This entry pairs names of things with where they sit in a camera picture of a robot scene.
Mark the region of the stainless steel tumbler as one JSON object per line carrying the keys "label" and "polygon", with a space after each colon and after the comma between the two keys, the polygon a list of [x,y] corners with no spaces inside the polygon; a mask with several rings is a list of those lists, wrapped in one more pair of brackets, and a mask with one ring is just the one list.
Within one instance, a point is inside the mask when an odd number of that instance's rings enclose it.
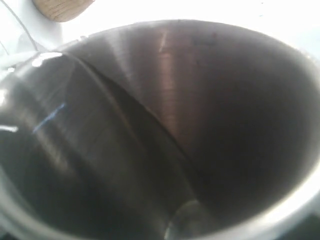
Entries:
{"label": "stainless steel tumbler", "polygon": [[0,82],[0,224],[22,240],[273,240],[320,197],[320,62],[266,34],[135,23]]}

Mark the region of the brown wooden cup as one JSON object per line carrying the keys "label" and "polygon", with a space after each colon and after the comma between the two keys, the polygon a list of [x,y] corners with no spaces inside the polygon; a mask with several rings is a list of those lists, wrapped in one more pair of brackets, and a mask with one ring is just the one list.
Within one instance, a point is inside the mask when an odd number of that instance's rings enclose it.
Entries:
{"label": "brown wooden cup", "polygon": [[64,23],[73,20],[90,7],[94,0],[33,0],[36,9],[47,19]]}

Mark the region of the clear graduated shaker cup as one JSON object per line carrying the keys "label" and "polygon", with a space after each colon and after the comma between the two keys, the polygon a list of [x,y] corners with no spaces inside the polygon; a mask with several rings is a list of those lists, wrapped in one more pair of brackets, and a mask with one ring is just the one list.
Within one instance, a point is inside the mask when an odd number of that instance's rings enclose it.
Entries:
{"label": "clear graduated shaker cup", "polygon": [[0,70],[14,68],[63,43],[62,26],[43,16],[31,0],[0,2]]}

